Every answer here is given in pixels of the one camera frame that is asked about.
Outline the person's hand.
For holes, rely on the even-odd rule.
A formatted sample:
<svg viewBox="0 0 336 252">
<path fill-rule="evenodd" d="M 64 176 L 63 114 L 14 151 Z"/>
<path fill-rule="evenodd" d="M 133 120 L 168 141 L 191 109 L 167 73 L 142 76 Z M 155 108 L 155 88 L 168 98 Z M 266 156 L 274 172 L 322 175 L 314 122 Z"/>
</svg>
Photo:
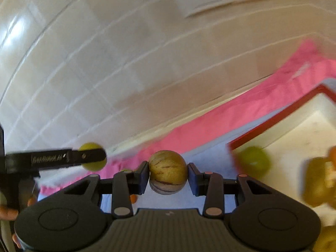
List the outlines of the person's hand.
<svg viewBox="0 0 336 252">
<path fill-rule="evenodd" d="M 37 201 L 38 201 L 37 197 L 35 195 L 32 195 L 27 202 L 27 206 L 32 206 Z M 5 205 L 1 205 L 0 210 L 1 210 L 1 212 L 0 212 L 1 221 L 2 220 L 4 220 L 4 221 L 14 221 L 17 218 L 18 213 L 19 213 L 16 209 L 11 209 L 11 208 L 9 208 Z M 22 248 L 16 234 L 12 235 L 12 240 L 17 245 L 17 247 L 19 249 Z"/>
</svg>

